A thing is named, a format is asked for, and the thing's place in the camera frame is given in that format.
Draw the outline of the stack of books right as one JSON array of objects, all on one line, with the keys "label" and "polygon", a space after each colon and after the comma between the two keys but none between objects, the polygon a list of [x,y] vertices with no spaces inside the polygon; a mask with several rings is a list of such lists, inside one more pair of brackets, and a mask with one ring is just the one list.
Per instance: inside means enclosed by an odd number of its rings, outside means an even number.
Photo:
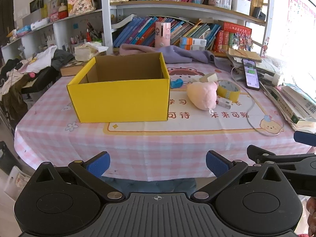
[{"label": "stack of books right", "polygon": [[289,94],[275,87],[260,84],[267,96],[295,131],[315,133],[315,119]]}]

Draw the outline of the pink plush pig toy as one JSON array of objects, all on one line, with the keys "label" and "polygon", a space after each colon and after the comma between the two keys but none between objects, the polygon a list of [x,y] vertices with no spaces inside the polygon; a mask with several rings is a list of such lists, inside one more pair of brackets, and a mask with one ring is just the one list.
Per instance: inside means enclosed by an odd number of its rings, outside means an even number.
[{"label": "pink plush pig toy", "polygon": [[216,107],[217,88],[217,82],[193,82],[187,85],[186,93],[198,109],[209,111]]}]

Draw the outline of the blue wrapper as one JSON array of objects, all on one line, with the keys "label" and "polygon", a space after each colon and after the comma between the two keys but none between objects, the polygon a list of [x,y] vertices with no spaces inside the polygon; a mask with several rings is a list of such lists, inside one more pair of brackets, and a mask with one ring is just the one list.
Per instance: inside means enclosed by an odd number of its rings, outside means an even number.
[{"label": "blue wrapper", "polygon": [[170,81],[170,88],[171,89],[177,89],[181,88],[183,86],[184,82],[182,79],[176,79]]}]

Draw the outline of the orange blue white boxes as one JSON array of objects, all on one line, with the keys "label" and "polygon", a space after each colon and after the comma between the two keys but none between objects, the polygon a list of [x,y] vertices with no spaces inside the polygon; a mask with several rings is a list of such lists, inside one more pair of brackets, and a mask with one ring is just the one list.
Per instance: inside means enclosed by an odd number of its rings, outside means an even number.
[{"label": "orange blue white boxes", "polygon": [[181,37],[179,42],[179,47],[185,50],[205,50],[207,40]]}]

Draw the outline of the wooden chessboard box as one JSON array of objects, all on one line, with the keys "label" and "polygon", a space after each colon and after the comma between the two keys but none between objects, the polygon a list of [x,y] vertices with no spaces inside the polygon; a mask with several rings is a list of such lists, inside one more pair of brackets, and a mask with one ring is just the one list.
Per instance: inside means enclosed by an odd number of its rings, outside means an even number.
[{"label": "wooden chessboard box", "polygon": [[61,76],[75,76],[87,63],[73,59],[60,68]]}]

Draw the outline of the yellow cardboard box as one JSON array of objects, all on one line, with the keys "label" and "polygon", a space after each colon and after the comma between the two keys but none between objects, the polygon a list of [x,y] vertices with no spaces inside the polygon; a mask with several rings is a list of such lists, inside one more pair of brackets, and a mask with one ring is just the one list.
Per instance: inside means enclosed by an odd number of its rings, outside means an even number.
[{"label": "yellow cardboard box", "polygon": [[168,119],[170,76],[162,53],[94,57],[67,90],[81,123]]}]

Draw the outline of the white bookshelf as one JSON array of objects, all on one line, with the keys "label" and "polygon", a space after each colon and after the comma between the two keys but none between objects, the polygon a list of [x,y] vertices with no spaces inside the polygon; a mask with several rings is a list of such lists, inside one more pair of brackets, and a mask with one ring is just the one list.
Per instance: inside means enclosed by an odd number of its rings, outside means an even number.
[{"label": "white bookshelf", "polygon": [[215,46],[222,24],[229,22],[238,25],[237,32],[241,33],[246,25],[253,26],[252,39],[256,38],[258,30],[262,28],[264,34],[261,42],[254,41],[254,49],[262,54],[271,30],[272,14],[265,20],[260,20],[247,14],[239,13],[210,5],[175,2],[175,1],[132,1],[110,4],[102,1],[102,8],[91,12],[72,15],[55,22],[47,23],[26,33],[15,41],[1,47],[3,59],[8,61],[24,55],[29,58],[40,52],[40,47],[49,44],[43,40],[44,30],[51,28],[54,34],[52,40],[58,49],[74,48],[72,41],[80,33],[86,33],[88,24],[98,25],[102,30],[102,43],[107,47],[107,53],[118,52],[123,44],[146,45],[162,47],[162,42],[155,42],[156,34],[165,33],[156,28],[156,25],[170,23],[171,29],[167,42],[171,45],[180,45],[181,38],[205,38],[206,49],[215,51],[217,57],[226,54]]}]

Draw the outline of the small white card box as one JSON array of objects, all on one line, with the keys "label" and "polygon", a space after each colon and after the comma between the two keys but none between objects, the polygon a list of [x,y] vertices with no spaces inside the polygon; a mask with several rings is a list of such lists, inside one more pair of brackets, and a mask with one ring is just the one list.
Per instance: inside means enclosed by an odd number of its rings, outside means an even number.
[{"label": "small white card box", "polygon": [[223,108],[231,109],[232,101],[229,100],[229,99],[226,99],[226,98],[217,96],[217,98],[216,98],[216,104],[217,104],[218,106],[223,107]]}]

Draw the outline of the beige foam block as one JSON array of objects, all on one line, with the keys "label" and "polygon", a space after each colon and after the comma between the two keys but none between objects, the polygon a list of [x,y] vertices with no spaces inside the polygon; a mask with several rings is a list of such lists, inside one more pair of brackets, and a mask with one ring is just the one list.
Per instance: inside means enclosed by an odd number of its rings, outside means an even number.
[{"label": "beige foam block", "polygon": [[209,73],[199,79],[200,82],[218,82],[216,73]]}]

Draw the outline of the brown paper envelope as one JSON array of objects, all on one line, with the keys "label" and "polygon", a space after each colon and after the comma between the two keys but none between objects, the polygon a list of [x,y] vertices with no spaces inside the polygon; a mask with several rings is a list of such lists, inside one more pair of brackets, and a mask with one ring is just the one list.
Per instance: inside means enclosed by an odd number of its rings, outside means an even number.
[{"label": "brown paper envelope", "polygon": [[262,59],[258,53],[246,50],[236,50],[229,48],[228,54],[232,57],[241,58],[241,59],[248,59],[255,62],[262,62]]}]

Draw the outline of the purple pink cloth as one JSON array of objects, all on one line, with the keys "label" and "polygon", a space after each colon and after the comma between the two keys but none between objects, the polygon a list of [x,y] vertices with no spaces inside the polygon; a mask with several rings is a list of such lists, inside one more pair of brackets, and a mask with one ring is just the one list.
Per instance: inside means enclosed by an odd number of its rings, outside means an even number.
[{"label": "purple pink cloth", "polygon": [[142,53],[162,53],[167,64],[200,62],[214,64],[219,70],[226,72],[230,72],[232,69],[230,60],[216,58],[213,53],[207,50],[185,50],[175,45],[154,48],[136,44],[122,44],[119,48],[119,54],[124,56]]}]

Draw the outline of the yellow tape roll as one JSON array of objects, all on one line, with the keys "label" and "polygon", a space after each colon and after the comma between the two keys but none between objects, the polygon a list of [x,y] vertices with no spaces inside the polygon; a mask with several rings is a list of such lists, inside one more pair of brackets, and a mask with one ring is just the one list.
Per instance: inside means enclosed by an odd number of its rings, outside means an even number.
[{"label": "yellow tape roll", "polygon": [[228,80],[218,80],[217,95],[236,103],[241,93],[240,87]]}]

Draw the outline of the red book set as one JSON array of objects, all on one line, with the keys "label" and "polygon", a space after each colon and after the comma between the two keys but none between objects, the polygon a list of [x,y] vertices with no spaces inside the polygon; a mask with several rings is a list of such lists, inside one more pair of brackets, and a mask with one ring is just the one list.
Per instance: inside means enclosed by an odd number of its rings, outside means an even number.
[{"label": "red book set", "polygon": [[252,47],[252,29],[243,25],[224,22],[216,22],[220,26],[213,45],[216,53],[226,53],[229,49],[250,50]]}]

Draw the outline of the white adapter on books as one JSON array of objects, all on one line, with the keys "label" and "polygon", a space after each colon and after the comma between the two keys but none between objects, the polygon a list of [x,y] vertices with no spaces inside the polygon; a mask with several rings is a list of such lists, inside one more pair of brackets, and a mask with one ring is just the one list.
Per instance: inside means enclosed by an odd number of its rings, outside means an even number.
[{"label": "white adapter on books", "polygon": [[269,82],[272,86],[278,86],[280,77],[281,76],[278,73],[275,73],[274,75],[270,75],[268,73],[259,73],[259,79]]}]

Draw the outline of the white tissue bag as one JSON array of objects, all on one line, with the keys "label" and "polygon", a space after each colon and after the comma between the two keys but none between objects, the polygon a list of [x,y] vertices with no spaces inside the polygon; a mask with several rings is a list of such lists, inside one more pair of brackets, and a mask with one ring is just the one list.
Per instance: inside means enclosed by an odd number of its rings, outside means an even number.
[{"label": "white tissue bag", "polygon": [[74,57],[79,62],[85,62],[107,50],[108,47],[99,42],[86,42],[74,48]]}]

